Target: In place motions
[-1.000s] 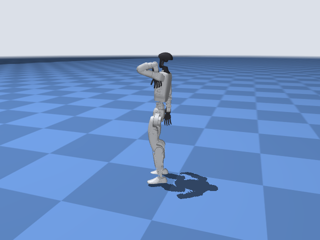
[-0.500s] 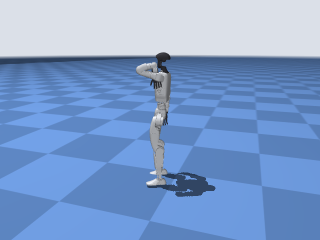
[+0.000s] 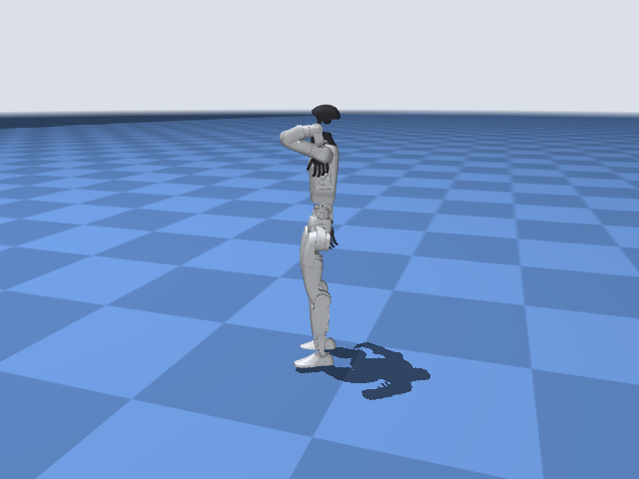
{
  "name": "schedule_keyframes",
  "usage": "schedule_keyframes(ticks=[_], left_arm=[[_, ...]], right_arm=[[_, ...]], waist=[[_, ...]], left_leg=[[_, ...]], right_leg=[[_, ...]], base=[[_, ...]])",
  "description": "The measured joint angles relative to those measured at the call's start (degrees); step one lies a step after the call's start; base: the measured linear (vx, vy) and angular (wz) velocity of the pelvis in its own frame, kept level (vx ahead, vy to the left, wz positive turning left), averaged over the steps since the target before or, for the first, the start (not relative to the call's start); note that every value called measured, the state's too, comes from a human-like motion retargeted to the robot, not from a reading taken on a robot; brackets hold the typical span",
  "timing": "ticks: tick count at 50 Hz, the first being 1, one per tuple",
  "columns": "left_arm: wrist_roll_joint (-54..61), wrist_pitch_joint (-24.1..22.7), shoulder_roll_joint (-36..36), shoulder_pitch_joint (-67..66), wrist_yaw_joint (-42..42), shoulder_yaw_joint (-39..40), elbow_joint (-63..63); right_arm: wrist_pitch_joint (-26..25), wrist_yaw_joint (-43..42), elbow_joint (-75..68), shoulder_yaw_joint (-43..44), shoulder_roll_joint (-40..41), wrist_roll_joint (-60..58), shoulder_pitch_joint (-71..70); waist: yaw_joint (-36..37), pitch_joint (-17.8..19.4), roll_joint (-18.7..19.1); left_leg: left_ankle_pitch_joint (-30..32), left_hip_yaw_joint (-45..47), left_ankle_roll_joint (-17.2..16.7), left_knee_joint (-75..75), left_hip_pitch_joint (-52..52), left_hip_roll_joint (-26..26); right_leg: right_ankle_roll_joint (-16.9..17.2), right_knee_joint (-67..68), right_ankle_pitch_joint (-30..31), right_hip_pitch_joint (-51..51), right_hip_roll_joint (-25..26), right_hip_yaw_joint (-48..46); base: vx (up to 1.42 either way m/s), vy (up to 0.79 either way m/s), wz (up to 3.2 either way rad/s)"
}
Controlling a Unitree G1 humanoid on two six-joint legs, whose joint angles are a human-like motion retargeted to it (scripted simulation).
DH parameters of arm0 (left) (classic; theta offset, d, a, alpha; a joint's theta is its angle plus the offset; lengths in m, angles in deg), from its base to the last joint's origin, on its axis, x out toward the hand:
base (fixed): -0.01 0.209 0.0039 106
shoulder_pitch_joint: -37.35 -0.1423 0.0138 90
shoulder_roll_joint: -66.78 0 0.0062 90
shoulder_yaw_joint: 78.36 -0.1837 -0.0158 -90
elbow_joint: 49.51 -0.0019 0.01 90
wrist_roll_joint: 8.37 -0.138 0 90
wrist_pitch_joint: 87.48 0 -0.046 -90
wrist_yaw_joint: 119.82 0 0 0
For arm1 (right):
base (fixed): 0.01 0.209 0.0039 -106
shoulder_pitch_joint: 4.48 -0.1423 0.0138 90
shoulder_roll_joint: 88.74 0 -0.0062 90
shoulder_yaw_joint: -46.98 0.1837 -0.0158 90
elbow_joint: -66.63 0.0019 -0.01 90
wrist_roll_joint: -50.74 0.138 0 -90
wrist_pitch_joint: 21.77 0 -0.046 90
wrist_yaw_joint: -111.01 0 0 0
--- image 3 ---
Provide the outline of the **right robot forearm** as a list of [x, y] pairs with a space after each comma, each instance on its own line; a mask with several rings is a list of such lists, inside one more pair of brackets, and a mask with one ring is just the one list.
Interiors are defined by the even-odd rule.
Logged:
[[[322, 206], [323, 206], [323, 205], [322, 205]], [[327, 206], [327, 207], [328, 207], [328, 209], [329, 209], [329, 217], [330, 217], [330, 219], [331, 219], [331, 221], [332, 221], [332, 212], [333, 212], [332, 204], [326, 204], [326, 206]]]

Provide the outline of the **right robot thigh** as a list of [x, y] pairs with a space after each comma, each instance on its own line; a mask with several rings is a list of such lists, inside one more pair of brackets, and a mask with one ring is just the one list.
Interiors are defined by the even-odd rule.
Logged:
[[[308, 235], [309, 235], [309, 234], [308, 234], [308, 226], [306, 226], [306, 227], [304, 228], [304, 231], [303, 231], [302, 240], [301, 240], [301, 248], [300, 248], [300, 264], [301, 264], [301, 269], [302, 269], [302, 261], [303, 261], [304, 248], [305, 248], [305, 244], [306, 244], [306, 240], [307, 240]], [[318, 250], [315, 250], [315, 251], [318, 251]], [[302, 273], [303, 273], [303, 270], [302, 270]], [[328, 290], [326, 282], [325, 282], [325, 281], [323, 281], [322, 279], [320, 280], [320, 283], [319, 283], [319, 289], [324, 289], [324, 290], [326, 290], [326, 291]]]

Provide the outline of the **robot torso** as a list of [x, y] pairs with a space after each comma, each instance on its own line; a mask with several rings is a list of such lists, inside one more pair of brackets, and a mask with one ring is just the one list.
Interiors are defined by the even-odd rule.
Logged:
[[[324, 173], [323, 176], [321, 175], [321, 169], [321, 174], [317, 177], [319, 172], [319, 169], [317, 169], [317, 174], [312, 177], [314, 174], [314, 162], [309, 169], [311, 201], [312, 203], [317, 203], [319, 205], [314, 205], [313, 214], [310, 216], [308, 221], [308, 233], [315, 232], [317, 227], [325, 228], [327, 234], [330, 234], [331, 232], [331, 219], [329, 217], [329, 209], [326, 204], [334, 203], [339, 155], [337, 145], [330, 145], [327, 143], [327, 140], [324, 140], [324, 142], [325, 146], [331, 148], [333, 152], [333, 160], [331, 164], [328, 164], [328, 173]], [[309, 163], [311, 159], [312, 158], [309, 159]]]

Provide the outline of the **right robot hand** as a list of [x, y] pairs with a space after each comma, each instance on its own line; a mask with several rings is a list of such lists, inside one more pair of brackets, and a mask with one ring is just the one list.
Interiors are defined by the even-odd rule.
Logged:
[[[331, 222], [331, 224], [332, 224], [332, 222]], [[338, 245], [338, 244], [336, 243], [335, 239], [334, 239], [334, 235], [333, 235], [333, 228], [332, 228], [332, 227], [331, 227], [331, 232], [330, 232], [330, 245], [331, 245], [332, 247], [335, 247], [335, 246], [333, 245], [333, 243], [332, 243], [331, 239], [333, 240], [334, 244]], [[331, 249], [331, 247], [330, 247], [330, 246], [329, 246], [329, 249]]]

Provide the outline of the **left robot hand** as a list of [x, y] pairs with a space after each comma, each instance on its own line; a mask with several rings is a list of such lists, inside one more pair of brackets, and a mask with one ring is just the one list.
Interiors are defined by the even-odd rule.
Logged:
[[[311, 142], [312, 142], [312, 143], [315, 143], [315, 139], [314, 139], [314, 137], [312, 137], [312, 138], [311, 138]], [[324, 141], [323, 141], [323, 145], [324, 145]], [[319, 146], [319, 148], [320, 148], [320, 147], [322, 147], [322, 146]], [[323, 147], [322, 147], [322, 148], [323, 148]], [[315, 166], [314, 166], [314, 174], [312, 175], [312, 177], [314, 177], [314, 176], [317, 174], [317, 169], [319, 169], [319, 172], [318, 172], [317, 177], [319, 177], [319, 176], [320, 176], [320, 174], [321, 174], [321, 169], [322, 169], [322, 174], [321, 174], [322, 176], [324, 175], [324, 173], [328, 173], [328, 171], [329, 171], [328, 163], [327, 163], [327, 164], [325, 164], [325, 167], [324, 167], [324, 164], [323, 164], [323, 163], [319, 162], [318, 160], [316, 160], [316, 159], [314, 159], [314, 158], [312, 158], [312, 159], [310, 160], [310, 163], [309, 163], [309, 165], [308, 165], [308, 167], [307, 167], [307, 171], [310, 169], [310, 167], [311, 167], [311, 165], [312, 165], [312, 163], [313, 163], [313, 162], [314, 162], [314, 165], [315, 165]], [[321, 167], [320, 167], [320, 165], [321, 165]], [[326, 171], [325, 171], [325, 168], [326, 168]]]

